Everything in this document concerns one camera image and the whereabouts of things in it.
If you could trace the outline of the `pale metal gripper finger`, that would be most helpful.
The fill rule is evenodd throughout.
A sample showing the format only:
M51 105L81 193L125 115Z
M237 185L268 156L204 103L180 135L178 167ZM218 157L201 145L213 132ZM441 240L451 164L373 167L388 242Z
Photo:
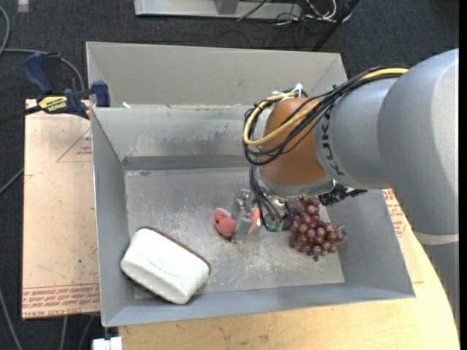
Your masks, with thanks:
M252 224L253 201L255 196L251 190L240 190L233 200L232 219L235 221L235 228L231 236L233 243L241 243L246 240Z

